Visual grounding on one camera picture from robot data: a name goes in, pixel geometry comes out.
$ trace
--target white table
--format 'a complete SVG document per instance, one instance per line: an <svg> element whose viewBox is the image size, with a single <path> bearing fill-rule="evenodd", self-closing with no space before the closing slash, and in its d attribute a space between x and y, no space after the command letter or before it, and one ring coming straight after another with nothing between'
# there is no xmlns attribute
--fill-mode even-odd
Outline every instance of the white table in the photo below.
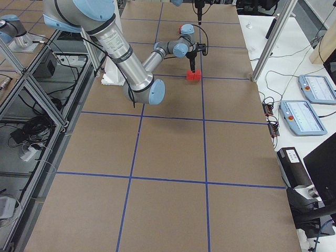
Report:
<svg viewBox="0 0 336 252"><path fill-rule="evenodd" d="M239 16L239 21L241 24L241 28L243 30L244 39L246 43L246 47L249 52L249 57L252 60L251 65L254 69L257 60L253 60L259 58L261 52L267 42L265 35L267 30L272 22L273 17L263 17L263 16ZM272 56L283 56L283 55L291 55L297 51L303 50L310 43L305 37L303 31L301 30L299 24L295 20L295 18L289 18L284 30L282 31L276 46L273 49ZM323 67L323 65L313 65L309 61L309 55L313 49L311 47L307 47L305 50L296 53L293 56L282 57L282 58L269 58L268 62L260 75L260 78L257 81L257 85L259 91L264 93L267 96L272 96L276 101L280 100L280 95L270 91L266 87L265 75L268 71L273 70L285 75L304 75L310 72L319 70ZM327 71L323 68L319 70L314 75L324 75L327 76L330 82L332 83L334 89L336 86L334 85L332 79L328 75ZM278 91L279 93L283 93L287 84L288 88L283 96L283 100L302 100L305 99L303 96L298 78L291 76L281 76L279 74L270 72L267 75L268 86L271 89ZM313 104L313 108L319 116L323 116L329 113L332 113L336 110L336 106L331 105L321 105L321 104ZM307 154L309 154L313 149L315 149L319 144L321 144L325 139L336 132L336 114L330 117L322 118L321 121L323 125L326 127L328 134L323 136L295 136L287 126L287 123L282 118L281 114L279 116L278 113L279 102L275 103L274 106L274 115L279 119L279 133L280 137L278 137L278 144L275 148L276 151L283 147L292 147L294 146L303 159ZM334 252L336 248L336 236L330 237L321 237L321 243L318 245L318 252Z"/></svg>

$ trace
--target blue and white device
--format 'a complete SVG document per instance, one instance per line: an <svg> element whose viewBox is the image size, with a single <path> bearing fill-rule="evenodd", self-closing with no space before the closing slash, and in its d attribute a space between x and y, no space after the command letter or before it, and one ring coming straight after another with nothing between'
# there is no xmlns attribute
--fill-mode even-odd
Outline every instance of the blue and white device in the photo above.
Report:
<svg viewBox="0 0 336 252"><path fill-rule="evenodd" d="M336 104L336 92L326 76L300 75L299 83L311 103Z"/></svg>
<svg viewBox="0 0 336 252"><path fill-rule="evenodd" d="M282 101L280 111L295 135L325 135L328 133L307 100Z"/></svg>

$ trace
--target blue joint cap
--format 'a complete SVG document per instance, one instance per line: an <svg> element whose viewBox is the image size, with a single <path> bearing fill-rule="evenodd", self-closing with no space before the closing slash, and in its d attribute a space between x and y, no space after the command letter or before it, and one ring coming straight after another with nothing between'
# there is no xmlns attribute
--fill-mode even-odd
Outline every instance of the blue joint cap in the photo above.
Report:
<svg viewBox="0 0 336 252"><path fill-rule="evenodd" d="M171 2L175 6L180 6L183 3L183 0L171 0Z"/></svg>
<svg viewBox="0 0 336 252"><path fill-rule="evenodd" d="M188 52L188 46L183 43L178 43L174 46L173 54L178 58L183 58Z"/></svg>
<svg viewBox="0 0 336 252"><path fill-rule="evenodd" d="M0 19L3 19L4 21L19 21L20 19L14 15L14 14L8 14L0 17Z"/></svg>
<svg viewBox="0 0 336 252"><path fill-rule="evenodd" d="M160 79L156 79L151 90L149 91L148 102L150 105L158 105L164 98L165 86L164 82Z"/></svg>
<svg viewBox="0 0 336 252"><path fill-rule="evenodd" d="M60 22L59 20L53 19L45 14L43 14L43 16L44 16L44 23L46 23L46 25L54 29L63 30L65 32L67 31L70 33L80 33L82 31L80 27L68 25L66 23Z"/></svg>
<svg viewBox="0 0 336 252"><path fill-rule="evenodd" d="M194 26L191 24L185 24L181 27L182 34L192 34L194 32L195 32Z"/></svg>
<svg viewBox="0 0 336 252"><path fill-rule="evenodd" d="M96 21L107 21L114 14L113 0L72 0L87 17Z"/></svg>
<svg viewBox="0 0 336 252"><path fill-rule="evenodd" d="M12 38L10 35L8 35L7 33L2 33L1 31L0 31L0 38L1 38L6 44L8 44L8 43L10 43L10 42L13 41L13 38Z"/></svg>

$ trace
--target blue cable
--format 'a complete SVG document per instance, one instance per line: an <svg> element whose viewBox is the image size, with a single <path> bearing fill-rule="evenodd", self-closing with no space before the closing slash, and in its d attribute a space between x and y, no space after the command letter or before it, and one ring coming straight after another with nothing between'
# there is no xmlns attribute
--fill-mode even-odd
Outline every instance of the blue cable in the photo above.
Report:
<svg viewBox="0 0 336 252"><path fill-rule="evenodd" d="M315 247L314 247L313 252L316 252L317 243L318 243L318 241L319 241L319 238L320 238L320 235L321 235L321 233L322 233L323 228L324 228L328 223L330 223L330 222L332 222L332 221L333 221L333 220L330 219L330 220L328 220L326 223L324 223L324 224L321 226L321 228L320 228L320 230L319 230L319 233L318 233L318 235L317 235L317 237L316 237Z"/></svg>

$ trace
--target red object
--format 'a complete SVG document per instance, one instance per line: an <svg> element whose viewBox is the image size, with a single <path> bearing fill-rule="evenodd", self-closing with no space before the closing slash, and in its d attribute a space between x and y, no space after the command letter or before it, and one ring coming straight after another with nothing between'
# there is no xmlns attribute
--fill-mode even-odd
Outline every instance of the red object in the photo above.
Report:
<svg viewBox="0 0 336 252"><path fill-rule="evenodd" d="M191 70L187 71L186 79L187 80L201 80L202 72L200 70L196 70L192 72Z"/></svg>

